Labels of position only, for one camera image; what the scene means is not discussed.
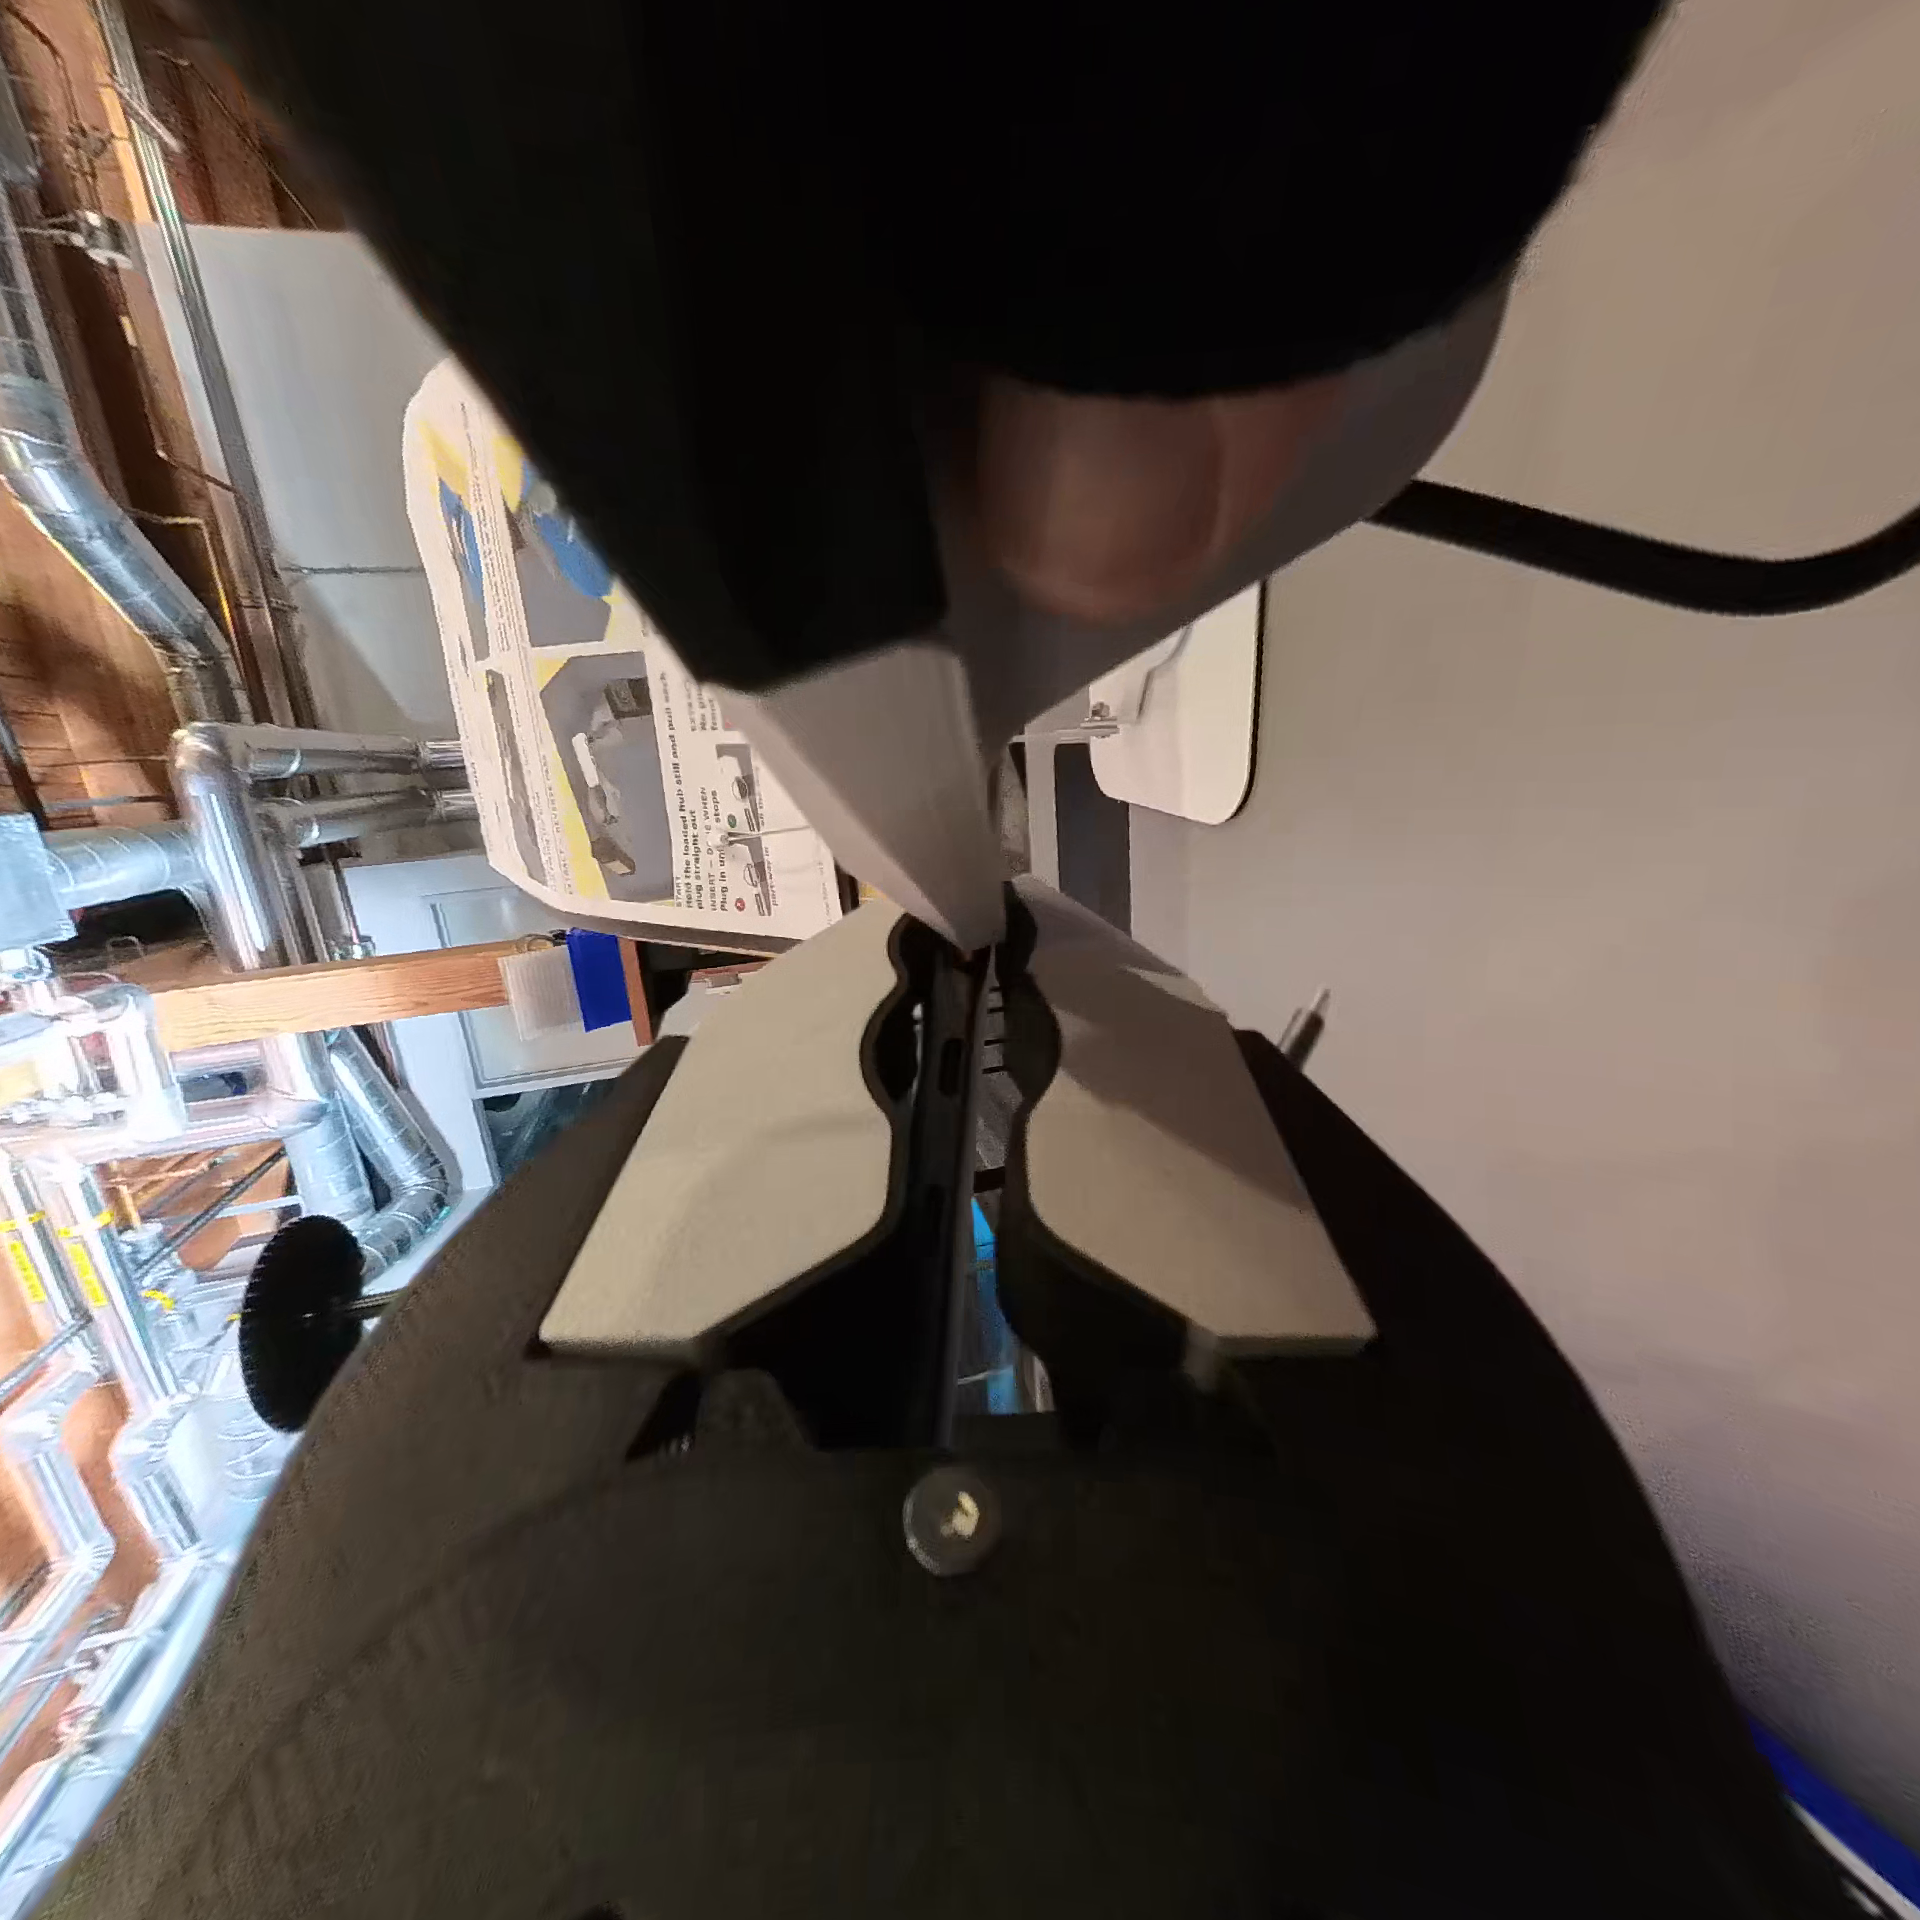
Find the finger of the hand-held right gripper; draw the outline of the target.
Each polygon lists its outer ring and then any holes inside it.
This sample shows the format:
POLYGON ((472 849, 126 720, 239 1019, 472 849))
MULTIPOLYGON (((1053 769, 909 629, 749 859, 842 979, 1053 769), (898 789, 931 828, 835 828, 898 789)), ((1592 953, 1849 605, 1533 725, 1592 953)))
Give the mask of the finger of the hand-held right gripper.
POLYGON ((966 663, 980 738, 1014 738, 1069 694, 1197 622, 1392 503, 1449 442, 1494 356, 1509 286, 1362 362, 1300 468, 1226 555, 1168 608, 1109 626, 1045 613, 948 508, 948 642, 966 663))
POLYGON ((989 769, 951 648, 909 640, 719 697, 842 868, 946 940, 1001 937, 989 769))

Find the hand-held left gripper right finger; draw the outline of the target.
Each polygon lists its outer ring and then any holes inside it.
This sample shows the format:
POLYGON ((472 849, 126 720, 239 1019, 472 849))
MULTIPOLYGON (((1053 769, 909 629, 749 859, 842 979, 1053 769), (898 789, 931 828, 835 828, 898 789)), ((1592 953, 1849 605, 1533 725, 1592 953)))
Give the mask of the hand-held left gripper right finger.
POLYGON ((1379 1334, 1226 1013, 1045 886, 996 953, 1017 1090, 999 1295, 1053 1405, 1100 1420, 1244 1360, 1379 1334))

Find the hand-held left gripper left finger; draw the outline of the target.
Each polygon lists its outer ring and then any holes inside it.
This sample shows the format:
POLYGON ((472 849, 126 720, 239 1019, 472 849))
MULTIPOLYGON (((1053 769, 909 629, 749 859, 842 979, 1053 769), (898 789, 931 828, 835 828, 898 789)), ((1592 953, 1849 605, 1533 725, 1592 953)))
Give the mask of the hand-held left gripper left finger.
POLYGON ((762 1369, 802 1411, 906 1411, 917 924, 866 904, 698 1023, 553 1295, 556 1360, 762 1369))

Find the dark USB hub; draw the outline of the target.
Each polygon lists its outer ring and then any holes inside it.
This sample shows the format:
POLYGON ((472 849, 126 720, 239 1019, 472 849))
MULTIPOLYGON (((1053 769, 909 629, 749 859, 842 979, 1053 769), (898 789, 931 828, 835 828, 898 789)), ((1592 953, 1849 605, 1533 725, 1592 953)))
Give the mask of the dark USB hub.
POLYGON ((909 1139, 911 1331, 906 1349, 903 1440, 946 1449, 955 1420, 955 1380, 966 1342, 973 1264, 973 1169, 980 1046, 993 953, 960 953, 924 937, 920 1079, 909 1139))

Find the black cable orange plug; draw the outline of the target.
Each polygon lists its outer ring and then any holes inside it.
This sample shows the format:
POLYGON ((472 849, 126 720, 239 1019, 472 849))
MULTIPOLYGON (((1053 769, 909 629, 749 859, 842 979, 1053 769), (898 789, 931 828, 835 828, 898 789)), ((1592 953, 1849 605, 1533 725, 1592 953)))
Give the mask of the black cable orange plug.
POLYGON ((1844 548, 1770 561, 1664 542, 1427 481, 1410 484, 1369 516, 1369 524, 1706 618, 1824 613, 1884 588, 1919 568, 1916 508, 1844 548))

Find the blue plastic bin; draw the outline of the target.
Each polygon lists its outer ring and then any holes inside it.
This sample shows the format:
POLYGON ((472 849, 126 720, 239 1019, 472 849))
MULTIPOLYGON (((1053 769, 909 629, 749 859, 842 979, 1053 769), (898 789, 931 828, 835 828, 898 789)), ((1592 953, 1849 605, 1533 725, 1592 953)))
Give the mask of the blue plastic bin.
POLYGON ((1789 1810, 1827 1855, 1854 1919, 1919 1919, 1919 1853, 1862 1813, 1764 1722, 1747 1719, 1789 1810))

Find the person's right hand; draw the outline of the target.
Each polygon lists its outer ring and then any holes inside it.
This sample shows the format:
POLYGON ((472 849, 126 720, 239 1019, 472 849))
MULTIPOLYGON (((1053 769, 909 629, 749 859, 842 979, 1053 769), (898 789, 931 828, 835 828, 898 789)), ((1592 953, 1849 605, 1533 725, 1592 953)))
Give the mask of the person's right hand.
POLYGON ((1037 610, 1116 626, 1171 605, 1246 520, 1215 409, 1076 400, 993 380, 978 399, 983 555, 1037 610))

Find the blue sign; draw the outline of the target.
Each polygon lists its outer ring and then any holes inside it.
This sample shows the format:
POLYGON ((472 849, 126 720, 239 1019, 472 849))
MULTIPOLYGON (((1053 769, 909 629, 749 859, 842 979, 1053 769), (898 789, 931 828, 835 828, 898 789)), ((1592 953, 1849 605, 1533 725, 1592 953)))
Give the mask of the blue sign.
POLYGON ((584 1031, 627 1031, 637 1046, 654 1044, 641 948, 627 937, 571 930, 564 937, 569 977, 584 1031))

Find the printed instruction sheet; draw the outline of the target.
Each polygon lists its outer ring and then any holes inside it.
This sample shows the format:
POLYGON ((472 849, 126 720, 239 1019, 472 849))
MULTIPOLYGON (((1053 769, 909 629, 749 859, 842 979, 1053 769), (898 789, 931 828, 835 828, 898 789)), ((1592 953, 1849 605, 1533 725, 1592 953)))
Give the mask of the printed instruction sheet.
POLYGON ((840 922, 826 841, 451 356, 400 471, 494 869, 642 940, 778 953, 840 922))

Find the white stand base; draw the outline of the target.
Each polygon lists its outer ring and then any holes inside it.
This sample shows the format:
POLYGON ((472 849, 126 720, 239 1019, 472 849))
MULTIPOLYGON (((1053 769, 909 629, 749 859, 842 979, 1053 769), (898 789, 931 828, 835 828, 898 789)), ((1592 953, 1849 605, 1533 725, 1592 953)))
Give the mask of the white stand base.
POLYGON ((1264 586, 1241 588, 1088 688, 1095 786, 1197 827, 1244 808, 1258 768, 1264 586))

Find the black round knob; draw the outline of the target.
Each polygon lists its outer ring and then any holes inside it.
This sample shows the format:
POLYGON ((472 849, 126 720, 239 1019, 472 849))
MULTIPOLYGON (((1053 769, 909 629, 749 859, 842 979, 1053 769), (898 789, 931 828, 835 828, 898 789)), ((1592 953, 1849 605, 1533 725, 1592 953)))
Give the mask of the black round knob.
POLYGON ((254 1414, 297 1435, 391 1299, 368 1294, 368 1249, 347 1223, 302 1213, 258 1251, 236 1322, 254 1414))

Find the wooden post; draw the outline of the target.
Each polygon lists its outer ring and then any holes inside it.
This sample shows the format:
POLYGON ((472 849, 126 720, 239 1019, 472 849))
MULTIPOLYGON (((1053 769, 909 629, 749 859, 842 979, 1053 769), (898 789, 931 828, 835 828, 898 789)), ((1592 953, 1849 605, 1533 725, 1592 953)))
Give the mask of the wooden post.
POLYGON ((521 1040, 587 1033, 565 948, 543 934, 209 977, 152 989, 149 1010, 166 1054, 490 1010, 521 1040))

